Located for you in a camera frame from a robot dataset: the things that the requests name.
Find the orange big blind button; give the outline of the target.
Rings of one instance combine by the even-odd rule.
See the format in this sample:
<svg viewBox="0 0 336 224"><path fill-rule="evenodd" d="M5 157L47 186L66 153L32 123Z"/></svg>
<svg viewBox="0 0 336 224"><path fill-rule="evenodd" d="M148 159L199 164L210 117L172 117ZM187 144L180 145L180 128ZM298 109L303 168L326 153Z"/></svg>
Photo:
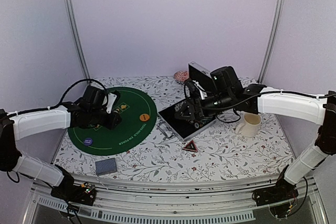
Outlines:
<svg viewBox="0 0 336 224"><path fill-rule="evenodd" d="M139 119L142 121L142 122L146 122L150 119L150 116L147 114L147 113L143 113L140 115Z"/></svg>

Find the green and red chip stack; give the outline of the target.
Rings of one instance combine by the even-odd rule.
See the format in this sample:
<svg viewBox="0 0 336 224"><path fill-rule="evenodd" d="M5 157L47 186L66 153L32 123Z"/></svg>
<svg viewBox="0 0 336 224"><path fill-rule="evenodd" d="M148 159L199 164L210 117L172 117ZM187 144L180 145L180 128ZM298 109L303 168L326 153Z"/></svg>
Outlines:
<svg viewBox="0 0 336 224"><path fill-rule="evenodd" d="M206 125L208 125L211 122L212 122L212 120L210 120L210 119L195 120L193 122L193 126L194 126L195 129L198 130L198 129L201 129L201 128L205 127Z"/></svg>

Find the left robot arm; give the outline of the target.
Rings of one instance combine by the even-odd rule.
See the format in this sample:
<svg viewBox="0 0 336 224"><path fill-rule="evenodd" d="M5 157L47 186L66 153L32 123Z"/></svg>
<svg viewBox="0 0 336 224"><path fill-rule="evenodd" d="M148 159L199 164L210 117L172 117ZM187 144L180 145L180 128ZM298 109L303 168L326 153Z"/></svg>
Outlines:
<svg viewBox="0 0 336 224"><path fill-rule="evenodd" d="M113 109L120 99L118 91L87 86L82 97L65 102L64 97L53 106L7 113L1 110L1 171L26 175L41 180L57 189L67 200L78 195L74 178L63 168L27 156L16 147L16 142L31 135L58 129L90 129L102 126L113 130L120 122L120 114Z"/></svg>

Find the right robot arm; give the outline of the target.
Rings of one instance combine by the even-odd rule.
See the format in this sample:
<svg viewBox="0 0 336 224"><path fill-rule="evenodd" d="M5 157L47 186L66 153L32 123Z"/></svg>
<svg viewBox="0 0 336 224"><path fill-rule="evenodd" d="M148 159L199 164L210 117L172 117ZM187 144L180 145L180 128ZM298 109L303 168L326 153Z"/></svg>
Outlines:
<svg viewBox="0 0 336 224"><path fill-rule="evenodd" d="M300 179L335 154L334 91L313 95L255 83L244 88L231 66L205 72L199 65L190 65L189 74L184 83L185 99L174 107L176 119L201 120L236 110L288 116L319 126L317 139L281 172L271 190L276 201L284 200Z"/></svg>

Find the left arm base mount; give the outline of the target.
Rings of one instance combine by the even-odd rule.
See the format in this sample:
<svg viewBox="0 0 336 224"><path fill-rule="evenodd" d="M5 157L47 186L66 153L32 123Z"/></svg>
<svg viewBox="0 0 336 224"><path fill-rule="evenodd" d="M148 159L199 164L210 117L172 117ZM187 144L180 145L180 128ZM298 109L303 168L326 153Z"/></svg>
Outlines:
<svg viewBox="0 0 336 224"><path fill-rule="evenodd" d="M75 185L72 180L65 180L59 186L54 186L50 194L65 202L93 206L97 192L94 184L84 182L81 185Z"/></svg>

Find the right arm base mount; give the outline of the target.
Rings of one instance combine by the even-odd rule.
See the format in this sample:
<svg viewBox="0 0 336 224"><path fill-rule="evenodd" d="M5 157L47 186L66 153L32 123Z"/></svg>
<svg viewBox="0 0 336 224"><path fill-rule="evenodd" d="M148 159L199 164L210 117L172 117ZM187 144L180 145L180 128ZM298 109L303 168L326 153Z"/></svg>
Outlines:
<svg viewBox="0 0 336 224"><path fill-rule="evenodd" d="M286 201L285 204L270 207L271 214L277 218L284 218L291 213L298 196L299 193L296 186L284 179L278 180L273 186L256 189L252 193L252 199L256 202L257 206Z"/></svg>

